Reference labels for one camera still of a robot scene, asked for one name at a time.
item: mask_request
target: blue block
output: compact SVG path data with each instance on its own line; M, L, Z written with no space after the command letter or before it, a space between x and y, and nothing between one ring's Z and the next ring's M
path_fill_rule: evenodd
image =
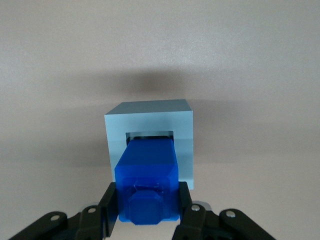
M115 167L115 184L121 221L176 221L179 171L173 140L131 140Z
M170 136L179 170L179 181L194 188L193 111L185 99L123 102L105 116L112 177L127 147L127 139Z

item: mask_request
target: blue rectangular prism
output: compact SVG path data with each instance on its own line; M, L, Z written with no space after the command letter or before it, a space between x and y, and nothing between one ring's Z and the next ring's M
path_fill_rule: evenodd
M131 140L114 171L121 221L178 219L179 170L171 138Z

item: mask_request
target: screw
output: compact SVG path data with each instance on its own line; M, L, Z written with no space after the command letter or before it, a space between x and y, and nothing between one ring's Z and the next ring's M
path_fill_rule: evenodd
M192 211L198 212L200 210L200 207L196 204L191 206Z
M225 212L225 215L226 215L227 217L229 217L229 218L235 218L235 217L236 217L235 212L234 212L234 211L231 211L231 210L226 211L226 212Z
M60 218L59 215L54 215L50 218L51 221L55 221L55 220L58 220Z
M89 214L92 214L96 211L96 209L94 207L91 207L89 210L88 210L88 213Z

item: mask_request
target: white table surface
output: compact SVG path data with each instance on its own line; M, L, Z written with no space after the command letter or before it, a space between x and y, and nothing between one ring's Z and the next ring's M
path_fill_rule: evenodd
M0 239L98 202L104 114L187 99L194 200L277 240L320 236L320 1L1 1ZM111 240L179 222L117 222Z

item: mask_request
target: light blue cube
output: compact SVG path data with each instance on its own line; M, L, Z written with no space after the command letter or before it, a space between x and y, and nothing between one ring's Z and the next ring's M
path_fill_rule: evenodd
M122 102L104 119L113 181L129 139L173 136L179 181L194 188L193 111L185 99Z

